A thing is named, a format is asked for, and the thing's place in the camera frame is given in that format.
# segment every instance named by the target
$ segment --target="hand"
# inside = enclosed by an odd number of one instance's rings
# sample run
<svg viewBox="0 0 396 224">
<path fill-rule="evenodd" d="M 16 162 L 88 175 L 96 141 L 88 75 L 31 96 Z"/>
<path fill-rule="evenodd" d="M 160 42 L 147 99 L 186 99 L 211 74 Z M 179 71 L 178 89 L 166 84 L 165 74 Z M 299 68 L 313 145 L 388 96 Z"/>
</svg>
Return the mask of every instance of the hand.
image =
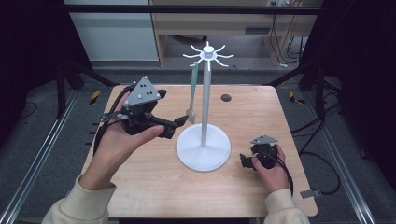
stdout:
<svg viewBox="0 0 396 224">
<path fill-rule="evenodd" d="M 276 148 L 278 157 L 283 162 L 285 162 L 285 153 L 283 153 L 282 148 L 279 145 L 276 145 Z M 278 163 L 274 166 L 274 168 L 266 169 L 262 166 L 259 159 L 253 157 L 252 161 L 254 168 L 256 168 L 257 172 L 259 172 L 259 175 L 262 178 L 264 186 L 270 191 L 270 193 L 280 189 L 289 188 L 288 176 Z"/>
<path fill-rule="evenodd" d="M 125 93 L 120 99 L 115 111 L 120 111 L 122 102 L 128 97 Z M 129 135 L 122 128 L 121 122 L 116 122 L 107 127 L 99 147 L 93 157 L 87 171 L 79 180 L 79 184 L 84 189 L 99 190 L 109 188 L 111 178 L 118 171 L 119 167 L 137 150 L 140 146 L 160 135 L 164 127 L 159 125 L 146 129 L 142 133 Z"/>
</svg>

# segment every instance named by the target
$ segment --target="white stand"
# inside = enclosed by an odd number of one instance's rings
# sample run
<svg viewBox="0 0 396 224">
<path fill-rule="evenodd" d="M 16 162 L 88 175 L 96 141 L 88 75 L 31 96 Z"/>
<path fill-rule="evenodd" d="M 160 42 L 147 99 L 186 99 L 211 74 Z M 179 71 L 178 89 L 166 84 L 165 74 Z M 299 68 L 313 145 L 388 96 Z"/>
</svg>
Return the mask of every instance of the white stand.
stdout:
<svg viewBox="0 0 396 224">
<path fill-rule="evenodd" d="M 198 50 L 193 46 L 191 47 L 201 53 L 194 56 L 184 56 L 189 58 L 200 56 L 200 61 L 205 60 L 202 123 L 192 125 L 180 134 L 176 145 L 177 155 L 180 160 L 192 170 L 209 172 L 223 165 L 228 160 L 231 153 L 231 142 L 227 134 L 219 127 L 207 123 L 211 82 L 210 61 L 215 60 L 220 65 L 227 66 L 220 63 L 217 57 L 230 58 L 233 57 L 233 55 L 218 55 L 216 52 L 222 50 L 224 46 L 221 49 L 214 50 L 213 47 L 209 46 L 208 42 L 204 50 Z"/>
<path fill-rule="evenodd" d="M 208 124 L 206 146 L 201 147 L 202 124 L 184 130 L 177 139 L 177 155 L 194 171 L 209 172 L 218 169 L 230 157 L 231 142 L 220 128 Z"/>
</svg>

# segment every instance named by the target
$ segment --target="round white base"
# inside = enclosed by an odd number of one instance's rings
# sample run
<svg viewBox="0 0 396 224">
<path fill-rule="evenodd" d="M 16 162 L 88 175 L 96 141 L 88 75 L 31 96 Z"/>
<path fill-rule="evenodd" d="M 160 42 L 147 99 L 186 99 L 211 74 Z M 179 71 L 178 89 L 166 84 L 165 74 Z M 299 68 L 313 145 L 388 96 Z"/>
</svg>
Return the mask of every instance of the round white base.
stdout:
<svg viewBox="0 0 396 224">
<path fill-rule="evenodd" d="M 185 129 L 177 139 L 177 155 L 192 170 L 209 172 L 218 169 L 230 157 L 231 142 L 220 128 L 208 124 L 206 147 L 201 147 L 202 124 Z"/>
</svg>

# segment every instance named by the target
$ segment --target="person's left hand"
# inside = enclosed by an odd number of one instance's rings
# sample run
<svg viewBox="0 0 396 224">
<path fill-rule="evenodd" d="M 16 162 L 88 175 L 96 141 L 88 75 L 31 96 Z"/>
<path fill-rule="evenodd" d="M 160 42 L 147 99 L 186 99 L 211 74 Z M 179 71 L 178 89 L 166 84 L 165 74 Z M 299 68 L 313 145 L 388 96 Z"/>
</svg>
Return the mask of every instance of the person's left hand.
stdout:
<svg viewBox="0 0 396 224">
<path fill-rule="evenodd" d="M 115 111 L 120 111 L 122 103 L 129 92 L 120 99 Z M 129 135 L 122 128 L 122 122 L 116 122 L 107 127 L 99 147 L 93 157 L 87 171 L 81 176 L 79 184 L 84 189 L 98 190 L 111 186 L 111 178 L 118 171 L 119 167 L 137 150 L 140 146 L 160 135 L 164 127 L 159 125 L 146 129 L 142 133 Z"/>
</svg>

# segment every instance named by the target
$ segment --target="aluminum rail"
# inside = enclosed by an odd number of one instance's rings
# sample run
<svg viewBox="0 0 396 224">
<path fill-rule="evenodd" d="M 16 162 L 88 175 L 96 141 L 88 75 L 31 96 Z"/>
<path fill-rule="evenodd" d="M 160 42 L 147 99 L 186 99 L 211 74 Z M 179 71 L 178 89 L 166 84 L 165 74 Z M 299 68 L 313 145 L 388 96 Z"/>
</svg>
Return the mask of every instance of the aluminum rail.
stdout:
<svg viewBox="0 0 396 224">
<path fill-rule="evenodd" d="M 37 152 L 35 160 L 32 162 L 32 165 L 30 166 L 24 179 L 20 183 L 20 186 L 18 187 L 11 201 L 8 203 L 6 209 L 1 214 L 1 224 L 14 223 L 15 219 L 17 218 L 17 215 L 21 211 L 21 208 L 27 196 L 29 195 L 30 190 L 32 189 L 32 186 L 34 185 L 45 161 L 47 160 L 47 157 L 50 154 L 52 147 L 59 136 L 60 131 L 62 130 L 67 118 L 69 117 L 70 111 L 75 104 L 77 96 L 78 91 L 71 92 L 66 110 L 60 118 L 55 120 L 51 130 L 49 131 L 49 134 L 47 135 L 46 140 Z"/>
<path fill-rule="evenodd" d="M 307 99 L 311 112 L 316 119 L 318 115 L 314 107 L 314 100 L 312 99 L 312 96 L 304 91 L 303 95 L 304 98 Z M 364 200 L 363 195 L 361 194 L 361 191 L 359 190 L 359 187 L 353 178 L 353 175 L 349 172 L 349 169 L 347 168 L 347 165 L 344 162 L 337 145 L 332 140 L 332 136 L 330 135 L 330 132 L 326 126 L 323 127 L 321 133 L 323 141 L 327 145 L 326 148 L 328 149 L 329 156 L 334 164 L 334 168 L 340 175 L 346 195 L 348 196 L 352 207 L 355 210 L 356 216 L 358 217 L 361 224 L 375 224 L 373 214 Z"/>
</svg>

